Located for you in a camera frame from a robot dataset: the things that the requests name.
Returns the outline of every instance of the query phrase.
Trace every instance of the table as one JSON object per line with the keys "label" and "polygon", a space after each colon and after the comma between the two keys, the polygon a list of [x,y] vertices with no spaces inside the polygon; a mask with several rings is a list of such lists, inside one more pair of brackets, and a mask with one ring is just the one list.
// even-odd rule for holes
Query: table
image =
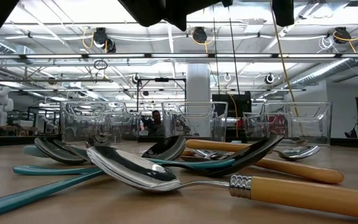
{"label": "table", "polygon": [[[140,152],[152,143],[131,143],[123,150]],[[49,184],[70,176],[26,176],[13,166],[68,167],[51,159],[22,153],[23,146],[0,147],[0,197]],[[279,159],[274,153],[268,155]],[[358,148],[322,148],[304,164],[341,170],[343,187],[358,189]],[[205,179],[174,168],[182,182]],[[249,167],[240,174],[307,181],[295,176]],[[121,184],[107,175],[58,192],[49,198],[0,215],[0,223],[358,223],[358,218],[231,197],[228,190],[208,186],[169,194],[148,194]]]}

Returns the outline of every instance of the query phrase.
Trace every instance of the person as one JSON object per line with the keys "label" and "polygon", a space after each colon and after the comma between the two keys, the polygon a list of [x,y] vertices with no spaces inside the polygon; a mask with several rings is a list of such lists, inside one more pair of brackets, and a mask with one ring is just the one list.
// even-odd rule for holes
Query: person
{"label": "person", "polygon": [[164,135],[164,127],[161,122],[161,114],[158,110],[152,112],[153,116],[153,128],[149,130],[149,135],[152,136],[163,136]]}

